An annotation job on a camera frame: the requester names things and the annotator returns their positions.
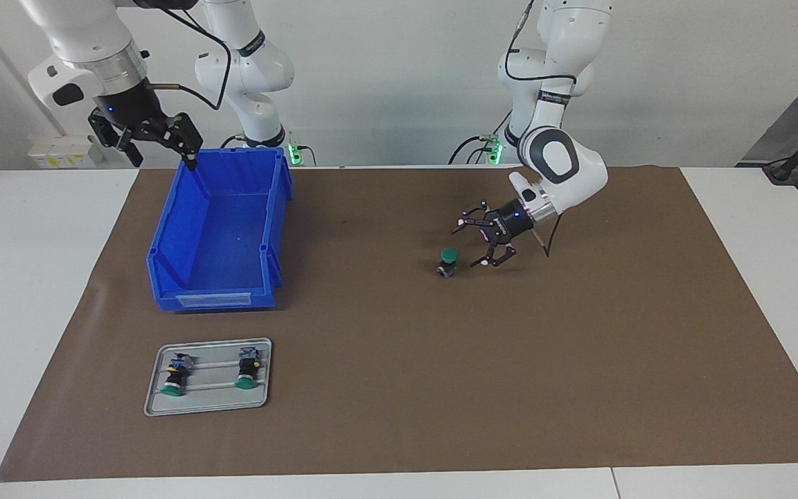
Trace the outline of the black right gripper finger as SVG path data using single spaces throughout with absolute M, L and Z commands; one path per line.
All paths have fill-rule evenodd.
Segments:
M 101 146 L 115 148 L 129 159 L 133 167 L 141 166 L 143 155 L 133 143 L 130 129 L 120 129 L 114 126 L 102 114 L 89 114 L 89 125 Z
M 162 137 L 162 145 L 181 156 L 181 160 L 191 173 L 197 168 L 197 155 L 202 149 L 204 140 L 193 120 L 187 113 L 179 113 L 165 120 L 166 129 Z

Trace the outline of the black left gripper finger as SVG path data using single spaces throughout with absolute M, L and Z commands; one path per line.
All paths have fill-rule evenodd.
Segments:
M 452 234 L 458 234 L 469 227 L 478 231 L 481 236 L 504 235 L 498 212 L 496 209 L 491 209 L 486 200 L 481 200 L 462 211 L 457 218 L 456 227 L 452 228 Z
M 490 266 L 490 268 L 498 268 L 498 266 L 503 265 L 507 260 L 512 259 L 516 254 L 517 250 L 513 246 L 512 241 L 504 241 L 501 243 L 500 241 L 491 241 L 486 240 L 488 244 L 488 249 L 486 249 L 486 253 L 475 260 L 470 264 L 470 268 L 475 268 L 476 266 Z M 500 256 L 495 256 L 496 250 L 503 247 L 504 253 Z

